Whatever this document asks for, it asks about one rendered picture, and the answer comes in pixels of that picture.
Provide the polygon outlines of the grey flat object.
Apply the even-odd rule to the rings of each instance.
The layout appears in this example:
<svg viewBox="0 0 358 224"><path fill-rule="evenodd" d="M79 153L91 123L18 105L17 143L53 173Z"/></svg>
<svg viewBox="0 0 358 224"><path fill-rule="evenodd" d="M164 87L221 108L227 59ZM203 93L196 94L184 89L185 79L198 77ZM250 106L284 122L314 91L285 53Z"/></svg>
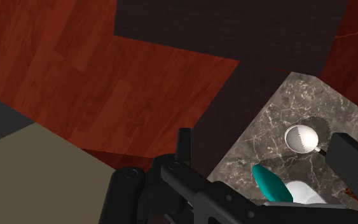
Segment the grey flat object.
<svg viewBox="0 0 358 224"><path fill-rule="evenodd" d="M313 204L301 204L295 202L265 202L264 206L284 206L284 207L312 207L312 208L326 208L326 209L346 209L342 204L324 204L324 203L313 203Z"/></svg>

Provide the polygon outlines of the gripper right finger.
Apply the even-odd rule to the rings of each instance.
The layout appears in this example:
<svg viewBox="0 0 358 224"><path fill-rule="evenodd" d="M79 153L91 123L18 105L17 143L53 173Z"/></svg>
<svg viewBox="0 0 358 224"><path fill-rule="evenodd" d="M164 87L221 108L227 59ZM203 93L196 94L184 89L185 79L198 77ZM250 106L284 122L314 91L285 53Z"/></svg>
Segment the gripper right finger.
<svg viewBox="0 0 358 224"><path fill-rule="evenodd" d="M358 142L347 133L335 132L325 161L358 198Z"/></svg>

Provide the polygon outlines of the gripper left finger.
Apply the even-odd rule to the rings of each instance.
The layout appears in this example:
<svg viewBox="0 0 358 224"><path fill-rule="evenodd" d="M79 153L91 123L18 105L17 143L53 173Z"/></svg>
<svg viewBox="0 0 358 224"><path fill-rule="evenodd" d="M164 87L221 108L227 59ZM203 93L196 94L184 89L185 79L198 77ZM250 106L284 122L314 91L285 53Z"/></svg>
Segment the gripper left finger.
<svg viewBox="0 0 358 224"><path fill-rule="evenodd" d="M195 224L190 200L208 181L190 162L191 129L180 128L176 152L155 157L148 172L139 167L113 172L98 224L148 224L155 216L173 224Z"/></svg>

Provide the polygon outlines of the white rounded object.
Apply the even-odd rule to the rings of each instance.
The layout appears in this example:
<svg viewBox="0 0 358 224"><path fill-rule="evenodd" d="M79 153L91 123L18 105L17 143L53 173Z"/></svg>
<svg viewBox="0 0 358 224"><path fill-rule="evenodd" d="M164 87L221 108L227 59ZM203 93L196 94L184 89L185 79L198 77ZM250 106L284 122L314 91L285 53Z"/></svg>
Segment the white rounded object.
<svg viewBox="0 0 358 224"><path fill-rule="evenodd" d="M291 181L286 187L293 197L293 202L300 204L326 204L326 201L310 186L302 181Z"/></svg>

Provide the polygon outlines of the teal oval object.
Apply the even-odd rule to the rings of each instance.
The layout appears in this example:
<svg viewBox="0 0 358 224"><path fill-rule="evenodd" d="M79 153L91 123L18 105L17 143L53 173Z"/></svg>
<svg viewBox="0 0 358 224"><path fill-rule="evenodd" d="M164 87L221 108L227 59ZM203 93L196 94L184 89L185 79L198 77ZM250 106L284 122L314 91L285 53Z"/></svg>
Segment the teal oval object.
<svg viewBox="0 0 358 224"><path fill-rule="evenodd" d="M284 182L261 164L256 164L252 167L252 175L268 201L293 202L293 196Z"/></svg>

